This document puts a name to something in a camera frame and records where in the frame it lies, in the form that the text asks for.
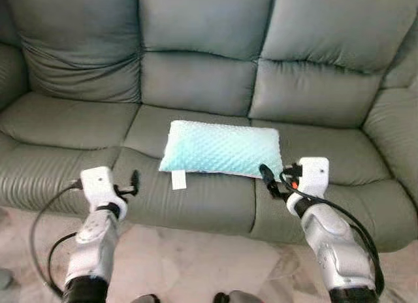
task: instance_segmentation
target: sofa cushion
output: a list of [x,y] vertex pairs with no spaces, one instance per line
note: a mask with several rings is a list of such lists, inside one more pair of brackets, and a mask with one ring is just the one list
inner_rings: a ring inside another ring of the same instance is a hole
[[147,52],[142,60],[142,102],[230,116],[251,105],[253,62],[193,52]]
[[249,116],[310,125],[359,127],[381,75],[306,61],[259,61]]
[[[256,180],[255,192],[257,205],[251,237],[305,243],[300,220],[289,213],[285,203],[272,200],[261,180]],[[325,198],[350,211],[368,229],[379,251],[400,249],[418,236],[417,212],[395,180],[356,186],[329,185]]]
[[0,110],[27,91],[27,71],[21,51],[0,44]]
[[95,149],[119,146],[134,103],[74,101],[28,93],[0,114],[0,131],[31,144]]
[[140,192],[129,202],[129,219],[191,230],[244,234],[255,215],[254,181],[224,174],[186,175],[187,189],[172,190],[171,173],[159,172],[173,120],[249,125],[239,117],[142,105],[114,167],[115,180],[140,172]]
[[418,13],[393,59],[381,88],[407,88],[418,75]]
[[255,59],[271,0],[139,0],[147,50],[187,50]]
[[20,37],[13,24],[6,0],[0,0],[0,42],[20,47]]
[[362,185],[391,177],[379,153],[360,130],[261,120],[253,120],[251,125],[279,131],[283,165],[290,165],[301,157],[327,157],[330,183]]
[[416,0],[276,0],[262,56],[381,71],[416,13]]
[[128,219],[148,225],[247,234],[255,217],[254,182],[224,174],[186,175],[187,189],[172,190],[171,173],[159,172],[160,160],[122,149],[114,179],[125,184],[140,172],[139,194],[129,200]]
[[[23,209],[40,210],[55,193],[79,178],[81,170],[112,167],[120,152],[118,148],[84,151],[34,146],[0,137],[0,204]],[[51,209],[86,214],[88,203],[81,191],[72,191]]]
[[241,117],[218,116],[203,112],[142,105],[123,145],[147,156],[161,159],[164,156],[170,123],[173,120],[221,123],[225,125],[249,125],[249,120]]
[[386,89],[379,92],[363,129],[418,204],[417,125],[418,91]]
[[139,100],[137,0],[9,0],[31,87],[87,101]]

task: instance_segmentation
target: textured pillow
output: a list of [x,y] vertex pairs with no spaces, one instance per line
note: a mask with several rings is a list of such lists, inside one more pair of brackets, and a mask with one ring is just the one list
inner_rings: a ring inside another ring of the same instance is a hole
[[261,178],[262,163],[278,178],[282,163],[275,129],[175,120],[159,170]]

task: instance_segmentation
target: black wire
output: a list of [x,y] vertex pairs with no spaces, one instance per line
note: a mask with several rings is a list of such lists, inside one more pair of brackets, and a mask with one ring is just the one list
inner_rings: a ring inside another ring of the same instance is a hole
[[44,275],[42,268],[40,267],[39,264],[39,260],[38,260],[38,256],[35,250],[35,229],[36,226],[38,225],[39,219],[42,217],[42,215],[44,214],[44,212],[47,211],[47,209],[49,209],[49,207],[51,207],[51,205],[60,197],[62,196],[62,194],[64,194],[65,192],[67,192],[68,190],[71,189],[76,189],[78,188],[78,183],[75,182],[71,185],[69,185],[68,187],[62,189],[60,192],[58,192],[52,199],[50,199],[46,205],[44,206],[43,209],[40,210],[40,212],[38,213],[38,215],[36,216],[35,220],[32,223],[31,226],[31,230],[29,232],[29,250],[31,253],[31,258],[33,261],[33,264],[35,265],[35,269],[38,273],[38,275],[40,276],[40,278],[43,280],[44,284],[49,286],[49,288],[51,288],[51,290],[60,298],[62,298],[63,296],[63,291],[58,288],[58,287],[54,287],[53,284],[51,284],[50,280],[48,280],[46,278],[46,276]]
[[354,222],[354,225],[350,225],[351,228],[353,228],[360,236],[361,240],[363,241],[364,245],[366,246],[366,249],[369,253],[369,256],[373,262],[374,265],[374,272],[375,272],[375,285],[376,285],[376,293],[380,295],[384,288],[385,288],[385,278],[383,276],[383,272],[380,267],[380,260],[379,260],[379,253],[378,249],[373,241],[372,236],[367,231],[366,227],[363,226],[363,224],[354,217],[351,213],[349,213],[347,210],[342,208],[341,206],[330,202],[329,200],[320,199],[319,197],[315,197],[313,195],[309,195],[307,193],[300,192],[298,189],[294,189],[289,182],[283,177],[284,171],[282,171],[279,175],[280,181],[283,183],[283,185],[290,190],[293,193],[299,194],[301,197],[304,197],[306,199],[310,199],[316,203],[323,203],[326,205],[329,205],[330,207],[335,208],[339,212],[343,213],[345,216],[347,216],[352,222]]
[[75,236],[77,234],[77,232],[73,232],[70,233],[64,237],[62,237],[61,239],[59,239],[57,242],[54,243],[54,245],[52,246],[49,254],[48,254],[48,263],[46,264],[46,268],[48,269],[48,278],[50,280],[50,283],[52,284],[52,286],[56,289],[59,289],[57,283],[55,282],[54,278],[52,277],[52,272],[51,272],[51,262],[52,262],[52,255],[54,255],[54,251],[57,248],[58,245],[60,245],[62,242],[72,238],[73,236]]
[[300,192],[298,189],[293,189],[293,187],[291,186],[291,184],[289,184],[289,182],[286,181],[286,179],[283,177],[283,175],[284,175],[284,173],[282,171],[280,173],[280,175],[279,175],[279,179],[280,179],[280,181],[284,184],[284,186],[288,190],[290,190],[290,191],[292,191],[292,192],[294,192],[296,194],[299,194],[301,197],[305,197],[307,199],[311,199],[314,202],[327,204],[327,205],[335,208],[339,212],[343,213],[348,218],[350,218],[350,220],[352,220],[352,222],[354,222],[356,224],[356,226],[358,226],[360,228],[360,230],[366,235],[367,240],[370,243],[371,250],[373,251],[373,254],[374,255],[378,255],[378,249],[376,248],[376,245],[375,245],[375,243],[373,241],[372,236],[370,235],[370,233],[368,233],[367,229],[363,226],[363,224],[356,217],[354,217],[351,213],[349,213],[347,210],[345,210],[341,206],[339,206],[339,205],[337,205],[337,204],[335,204],[335,203],[333,203],[333,202],[331,202],[329,200],[320,199],[319,197],[315,197],[313,195],[309,195],[307,193]]
[[373,265],[374,265],[374,277],[376,279],[375,281],[375,285],[376,285],[376,293],[378,295],[380,295],[384,288],[385,288],[385,277],[383,275],[383,271],[381,269],[380,266],[380,262],[379,262],[379,255],[375,256],[370,249],[370,244],[368,243],[366,236],[364,235],[364,233],[360,230],[360,228],[358,228],[355,225],[350,225],[350,227],[352,229],[354,229],[357,234],[360,236],[361,240],[363,241],[363,243],[365,244],[368,252],[369,252],[369,256],[372,259]]

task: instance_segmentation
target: white tag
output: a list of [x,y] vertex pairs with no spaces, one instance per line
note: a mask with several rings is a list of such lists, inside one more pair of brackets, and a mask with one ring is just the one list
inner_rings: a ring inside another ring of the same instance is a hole
[[172,189],[185,189],[185,170],[173,170],[171,172]]

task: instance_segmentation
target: sofa armrest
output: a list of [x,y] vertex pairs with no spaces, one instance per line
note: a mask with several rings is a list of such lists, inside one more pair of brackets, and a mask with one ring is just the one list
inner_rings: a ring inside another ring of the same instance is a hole
[[27,91],[27,68],[22,52],[0,44],[0,110]]
[[418,204],[418,91],[385,89],[364,124],[395,178]]

